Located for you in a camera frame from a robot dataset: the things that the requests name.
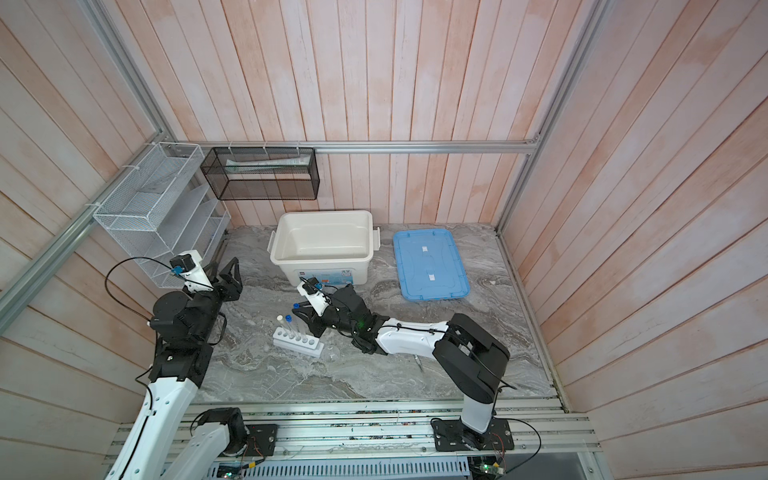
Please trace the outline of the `blue capped test tube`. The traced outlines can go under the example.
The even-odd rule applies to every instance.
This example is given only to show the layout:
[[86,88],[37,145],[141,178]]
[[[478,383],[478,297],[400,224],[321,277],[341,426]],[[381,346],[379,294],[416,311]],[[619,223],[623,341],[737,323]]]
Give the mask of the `blue capped test tube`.
[[292,324],[292,317],[290,315],[286,315],[284,317],[284,320],[285,320],[284,327],[286,327],[287,330],[290,332],[290,334],[293,335],[296,332],[296,330],[294,329]]
[[300,334],[303,337],[305,337],[307,335],[307,325],[304,322],[304,318],[302,316],[302,312],[301,311],[295,311],[294,312],[294,323],[295,323],[295,326],[297,327],[298,331],[300,332]]

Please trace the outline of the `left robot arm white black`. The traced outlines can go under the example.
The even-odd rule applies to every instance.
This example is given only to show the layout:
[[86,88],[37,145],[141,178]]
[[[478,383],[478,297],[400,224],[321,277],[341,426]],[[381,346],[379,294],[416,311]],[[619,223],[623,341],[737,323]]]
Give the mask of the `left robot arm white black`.
[[145,398],[109,479],[200,479],[218,457],[237,457],[248,446],[241,411],[213,408],[193,420],[189,443],[175,460],[167,459],[207,373],[215,346],[210,336],[216,326],[227,326],[221,307],[240,298],[243,284],[238,258],[220,267],[188,250],[166,267],[184,285],[153,306],[148,324],[156,334],[155,356],[145,373]]

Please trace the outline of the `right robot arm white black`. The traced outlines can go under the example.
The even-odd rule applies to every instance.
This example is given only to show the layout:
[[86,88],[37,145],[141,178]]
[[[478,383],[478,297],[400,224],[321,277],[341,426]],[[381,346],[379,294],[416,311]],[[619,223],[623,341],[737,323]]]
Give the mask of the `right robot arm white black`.
[[469,316],[456,313],[443,322],[405,322],[371,311],[351,285],[326,292],[316,278],[301,278],[297,291],[305,300],[296,303],[292,313],[312,335],[321,337],[332,329],[365,354],[435,360],[464,395],[463,427],[476,434],[488,431],[510,352]]

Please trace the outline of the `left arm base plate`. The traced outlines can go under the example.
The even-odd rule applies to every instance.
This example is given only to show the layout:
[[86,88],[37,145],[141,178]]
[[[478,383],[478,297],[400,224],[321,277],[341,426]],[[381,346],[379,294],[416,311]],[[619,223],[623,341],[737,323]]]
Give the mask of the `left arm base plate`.
[[279,426],[277,424],[245,424],[235,427],[225,456],[255,456],[257,459],[274,455]]

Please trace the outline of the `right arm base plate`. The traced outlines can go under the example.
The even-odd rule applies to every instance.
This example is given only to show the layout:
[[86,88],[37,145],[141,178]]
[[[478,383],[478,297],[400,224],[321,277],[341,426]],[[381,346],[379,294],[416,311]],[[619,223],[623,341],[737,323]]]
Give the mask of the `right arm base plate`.
[[435,449],[438,452],[486,451],[505,452],[514,449],[514,441],[508,421],[492,418],[485,433],[477,433],[460,420],[433,418]]

